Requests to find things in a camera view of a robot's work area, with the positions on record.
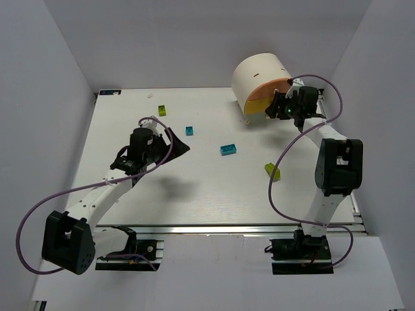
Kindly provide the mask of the lime square lego brick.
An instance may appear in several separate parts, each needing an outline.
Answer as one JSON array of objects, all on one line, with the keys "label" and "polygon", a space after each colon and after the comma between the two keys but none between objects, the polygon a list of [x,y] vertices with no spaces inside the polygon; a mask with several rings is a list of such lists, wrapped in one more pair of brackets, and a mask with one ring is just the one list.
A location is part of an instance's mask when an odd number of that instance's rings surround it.
[{"label": "lime square lego brick", "polygon": [[158,114],[160,117],[164,117],[167,115],[166,108],[164,105],[158,106]]}]

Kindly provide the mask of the yellow drawer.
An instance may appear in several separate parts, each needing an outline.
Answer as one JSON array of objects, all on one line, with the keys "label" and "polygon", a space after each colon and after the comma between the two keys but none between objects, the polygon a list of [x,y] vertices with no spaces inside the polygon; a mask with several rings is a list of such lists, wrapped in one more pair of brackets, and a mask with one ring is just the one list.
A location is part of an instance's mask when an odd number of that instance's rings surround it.
[{"label": "yellow drawer", "polygon": [[251,115],[256,113],[265,112],[265,110],[271,105],[272,98],[260,98],[257,100],[247,100],[243,112],[245,115]]}]

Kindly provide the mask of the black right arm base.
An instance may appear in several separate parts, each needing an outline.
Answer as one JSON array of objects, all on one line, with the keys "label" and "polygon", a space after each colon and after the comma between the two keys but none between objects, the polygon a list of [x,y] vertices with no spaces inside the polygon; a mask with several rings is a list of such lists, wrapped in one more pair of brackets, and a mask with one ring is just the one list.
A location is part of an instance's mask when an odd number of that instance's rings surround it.
[{"label": "black right arm base", "polygon": [[326,236],[305,235],[301,229],[292,238],[275,238],[264,249],[272,257],[274,275],[327,275],[334,273]]}]

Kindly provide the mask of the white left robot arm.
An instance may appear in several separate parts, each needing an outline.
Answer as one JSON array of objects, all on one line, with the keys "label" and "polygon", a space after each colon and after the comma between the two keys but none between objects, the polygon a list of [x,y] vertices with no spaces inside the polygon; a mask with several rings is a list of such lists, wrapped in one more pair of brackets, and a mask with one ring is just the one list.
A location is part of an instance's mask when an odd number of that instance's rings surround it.
[{"label": "white left robot arm", "polygon": [[149,128],[136,128],[130,142],[117,153],[103,179],[78,203],[64,212],[53,211],[46,219],[41,255],[60,268],[77,275],[84,273],[95,258],[122,259],[143,255],[137,238],[124,225],[97,230],[101,218],[147,173],[150,165],[165,164],[184,155],[190,147],[167,128],[166,143],[161,134]]}]

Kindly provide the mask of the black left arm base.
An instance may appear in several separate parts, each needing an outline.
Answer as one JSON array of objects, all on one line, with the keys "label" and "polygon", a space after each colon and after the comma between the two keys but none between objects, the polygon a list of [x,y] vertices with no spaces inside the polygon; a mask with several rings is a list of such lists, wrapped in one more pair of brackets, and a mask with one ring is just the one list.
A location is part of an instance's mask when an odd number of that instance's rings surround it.
[{"label": "black left arm base", "polygon": [[164,241],[140,237],[125,226],[101,228],[93,234],[97,271],[157,271]]}]

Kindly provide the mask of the orange drawer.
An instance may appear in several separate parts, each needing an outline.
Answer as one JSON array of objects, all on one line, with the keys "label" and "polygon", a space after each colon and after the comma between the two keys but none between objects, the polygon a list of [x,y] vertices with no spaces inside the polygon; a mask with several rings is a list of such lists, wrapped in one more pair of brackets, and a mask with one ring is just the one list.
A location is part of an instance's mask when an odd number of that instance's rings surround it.
[{"label": "orange drawer", "polygon": [[247,101],[259,100],[274,96],[274,90],[277,89],[279,93],[286,93],[290,89],[287,78],[280,78],[265,82],[256,87],[246,99]]}]

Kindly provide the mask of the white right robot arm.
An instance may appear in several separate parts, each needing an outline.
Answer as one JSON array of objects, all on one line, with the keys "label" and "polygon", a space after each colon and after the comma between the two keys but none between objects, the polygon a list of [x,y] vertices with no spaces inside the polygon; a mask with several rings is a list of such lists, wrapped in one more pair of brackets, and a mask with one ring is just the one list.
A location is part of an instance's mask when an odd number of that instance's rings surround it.
[{"label": "white right robot arm", "polygon": [[338,133],[324,115],[317,112],[317,101],[317,88],[296,86],[288,93],[275,91],[265,110],[272,119],[293,119],[300,135],[319,147],[314,172],[317,191],[301,221],[307,238],[324,236],[337,207],[362,183],[362,141]]}]

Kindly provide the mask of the long lime lego brick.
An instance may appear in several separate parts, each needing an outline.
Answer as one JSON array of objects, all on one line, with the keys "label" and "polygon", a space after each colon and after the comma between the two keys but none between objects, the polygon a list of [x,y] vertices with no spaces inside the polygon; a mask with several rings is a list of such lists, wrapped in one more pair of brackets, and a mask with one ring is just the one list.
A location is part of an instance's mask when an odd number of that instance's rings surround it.
[{"label": "long lime lego brick", "polygon": [[268,173],[269,177],[272,178],[273,182],[281,178],[280,169],[275,168],[275,165],[273,163],[267,163],[265,165],[265,170]]}]

